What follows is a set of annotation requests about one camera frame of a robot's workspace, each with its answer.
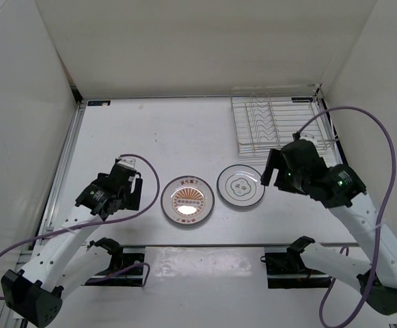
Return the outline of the glass plate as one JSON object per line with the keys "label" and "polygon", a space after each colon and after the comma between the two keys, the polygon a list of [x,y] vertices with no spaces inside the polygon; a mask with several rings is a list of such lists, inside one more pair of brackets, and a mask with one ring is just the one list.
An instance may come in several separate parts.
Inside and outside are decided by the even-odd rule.
{"label": "glass plate", "polygon": [[217,193],[228,205],[251,208],[258,205],[265,194],[261,174],[255,168],[236,164],[226,167],[217,178]]}

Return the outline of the orange sunburst plate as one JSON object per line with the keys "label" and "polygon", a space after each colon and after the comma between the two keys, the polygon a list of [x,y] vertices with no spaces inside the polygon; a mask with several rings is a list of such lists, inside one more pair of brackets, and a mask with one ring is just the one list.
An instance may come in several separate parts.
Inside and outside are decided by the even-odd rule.
{"label": "orange sunburst plate", "polygon": [[161,194],[165,217],[181,227],[198,226],[207,220],[215,206],[210,185],[197,176],[180,176],[166,184]]}

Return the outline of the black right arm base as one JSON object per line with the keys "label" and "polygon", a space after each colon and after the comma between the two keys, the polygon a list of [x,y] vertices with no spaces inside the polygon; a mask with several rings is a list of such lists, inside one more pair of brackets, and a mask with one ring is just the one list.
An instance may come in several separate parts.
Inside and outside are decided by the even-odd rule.
{"label": "black right arm base", "polygon": [[331,277],[317,270],[298,268],[290,263],[286,253],[265,253],[260,261],[266,267],[268,289],[313,289],[331,285]]}

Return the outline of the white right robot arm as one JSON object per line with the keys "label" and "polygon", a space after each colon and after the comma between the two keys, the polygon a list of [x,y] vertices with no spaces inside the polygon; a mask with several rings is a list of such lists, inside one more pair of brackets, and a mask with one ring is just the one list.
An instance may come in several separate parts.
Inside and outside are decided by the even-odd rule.
{"label": "white right robot arm", "polygon": [[286,250],[287,267],[294,273],[315,269],[351,286],[365,302],[384,315],[397,313],[397,238],[386,225],[379,225],[377,210],[365,184],[348,165],[327,166],[315,145],[299,139],[269,152],[260,179],[280,191],[306,195],[320,202],[357,241],[368,261],[354,260],[302,236]]}

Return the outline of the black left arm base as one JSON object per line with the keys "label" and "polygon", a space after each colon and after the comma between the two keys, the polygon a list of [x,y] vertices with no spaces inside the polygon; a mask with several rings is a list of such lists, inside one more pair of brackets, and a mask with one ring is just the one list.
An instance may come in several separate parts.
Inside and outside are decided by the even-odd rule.
{"label": "black left arm base", "polygon": [[[136,266],[145,261],[146,249],[144,247],[126,247],[123,249],[122,261],[112,262],[109,267],[91,279],[86,281],[85,286],[106,286],[106,287],[141,287],[147,268],[144,265]],[[101,281],[106,276],[112,276],[115,272],[135,265],[132,269],[125,271],[118,276]]]}

